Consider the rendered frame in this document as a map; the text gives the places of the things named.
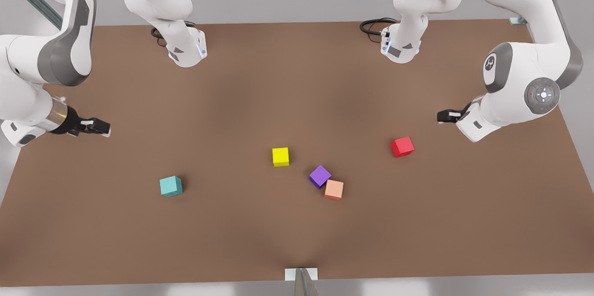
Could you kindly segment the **red wooden cube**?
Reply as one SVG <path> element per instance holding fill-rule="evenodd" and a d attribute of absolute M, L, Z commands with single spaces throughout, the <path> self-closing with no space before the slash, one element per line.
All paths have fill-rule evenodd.
<path fill-rule="evenodd" d="M 414 146 L 409 136 L 395 139 L 390 144 L 390 148 L 394 157 L 406 156 L 414 151 Z"/>

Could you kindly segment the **teal wooden cube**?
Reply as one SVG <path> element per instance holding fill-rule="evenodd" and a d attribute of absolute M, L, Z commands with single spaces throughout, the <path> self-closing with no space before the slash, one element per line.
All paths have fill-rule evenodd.
<path fill-rule="evenodd" d="M 181 179 L 178 176 L 170 176 L 159 180 L 161 195 L 172 197 L 183 193 Z"/>

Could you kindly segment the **orange wooden cube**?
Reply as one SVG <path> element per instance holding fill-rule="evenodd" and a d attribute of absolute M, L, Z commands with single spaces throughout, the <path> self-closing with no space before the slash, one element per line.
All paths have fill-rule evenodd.
<path fill-rule="evenodd" d="M 325 183 L 324 197 L 328 199 L 341 199 L 344 183 L 337 180 L 327 180 Z"/>

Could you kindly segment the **purple wooden cube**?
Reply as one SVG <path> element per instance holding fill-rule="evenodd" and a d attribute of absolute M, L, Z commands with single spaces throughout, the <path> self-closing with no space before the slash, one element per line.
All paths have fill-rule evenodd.
<path fill-rule="evenodd" d="M 309 180 L 316 186 L 316 188 L 320 189 L 324 184 L 331 178 L 331 174 L 322 166 L 318 166 L 312 173 L 309 175 Z"/>

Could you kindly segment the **yellow wooden cube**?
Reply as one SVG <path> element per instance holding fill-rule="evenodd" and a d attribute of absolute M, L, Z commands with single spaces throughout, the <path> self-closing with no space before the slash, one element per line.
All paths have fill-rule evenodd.
<path fill-rule="evenodd" d="M 289 149 L 272 148 L 273 165 L 274 167 L 285 167 L 290 165 Z"/>

